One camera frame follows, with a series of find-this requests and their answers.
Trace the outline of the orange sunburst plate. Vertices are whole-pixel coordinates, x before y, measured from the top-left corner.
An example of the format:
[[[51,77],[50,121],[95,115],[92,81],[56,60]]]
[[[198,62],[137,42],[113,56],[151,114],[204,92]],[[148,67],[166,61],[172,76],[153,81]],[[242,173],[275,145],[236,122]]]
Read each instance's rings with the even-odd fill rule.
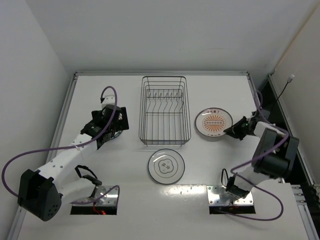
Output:
[[[196,116],[194,125],[201,135],[218,138],[225,135],[225,130],[233,125],[233,118],[222,108],[210,107],[202,110]]]

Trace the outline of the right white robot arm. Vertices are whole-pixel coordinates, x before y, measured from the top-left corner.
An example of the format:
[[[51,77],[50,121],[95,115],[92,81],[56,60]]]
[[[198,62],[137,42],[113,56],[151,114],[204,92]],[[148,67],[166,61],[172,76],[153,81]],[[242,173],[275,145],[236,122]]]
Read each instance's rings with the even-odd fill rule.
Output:
[[[225,192],[234,199],[245,198],[260,183],[286,178],[290,175],[300,140],[274,124],[257,111],[243,117],[223,131],[227,136],[243,140],[246,136],[259,138],[252,160],[230,170]]]

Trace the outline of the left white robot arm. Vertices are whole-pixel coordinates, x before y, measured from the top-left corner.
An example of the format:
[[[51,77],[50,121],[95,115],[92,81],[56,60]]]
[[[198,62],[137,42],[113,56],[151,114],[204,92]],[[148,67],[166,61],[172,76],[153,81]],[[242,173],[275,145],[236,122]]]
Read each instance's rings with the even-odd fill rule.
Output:
[[[64,179],[121,131],[129,129],[127,109],[113,104],[91,113],[92,120],[80,131],[72,144],[37,170],[26,170],[20,177],[17,203],[42,221],[51,220],[69,203],[92,204],[102,182],[95,176],[83,175],[77,181],[63,184]]]

